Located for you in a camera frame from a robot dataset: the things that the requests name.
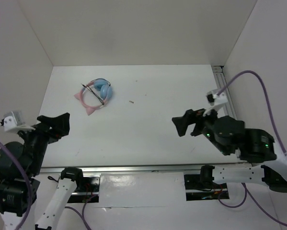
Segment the pink blue cat-ear headphones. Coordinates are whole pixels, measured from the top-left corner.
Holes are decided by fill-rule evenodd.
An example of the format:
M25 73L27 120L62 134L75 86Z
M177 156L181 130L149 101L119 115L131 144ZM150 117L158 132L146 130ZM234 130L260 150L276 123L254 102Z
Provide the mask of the pink blue cat-ear headphones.
M92 93L100 102L99 105L89 106L84 102L84 93L89 91ZM103 78L98 78L90 81L87 84L82 84L82 89L74 95L81 105L85 108L86 114L91 115L96 110L105 107L113 96L113 89L111 83Z

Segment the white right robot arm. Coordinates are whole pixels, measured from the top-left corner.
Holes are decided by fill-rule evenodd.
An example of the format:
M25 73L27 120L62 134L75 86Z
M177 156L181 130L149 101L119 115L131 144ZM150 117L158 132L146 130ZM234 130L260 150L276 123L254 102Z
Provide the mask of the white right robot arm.
M204 188L213 184L251 183L267 186L278 193L287 193L287 155L278 142L262 129L246 128L245 123L228 115L218 117L215 110L204 114L205 109L187 110L183 116L173 117L179 136L194 125L191 136L203 135L224 156L238 154L238 159L249 167L225 168L204 165L199 182Z

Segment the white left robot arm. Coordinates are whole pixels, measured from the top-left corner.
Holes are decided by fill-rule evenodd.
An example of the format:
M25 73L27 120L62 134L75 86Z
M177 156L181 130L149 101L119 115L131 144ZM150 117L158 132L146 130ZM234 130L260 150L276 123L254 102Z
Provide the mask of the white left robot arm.
M23 143L0 142L0 215L7 230L55 230L74 191L84 187L80 168L66 167L57 188L39 220L35 220L37 190L46 149L70 131L69 113L57 117L40 115L32 126L24 122L21 111L4 115L0 127L15 133Z

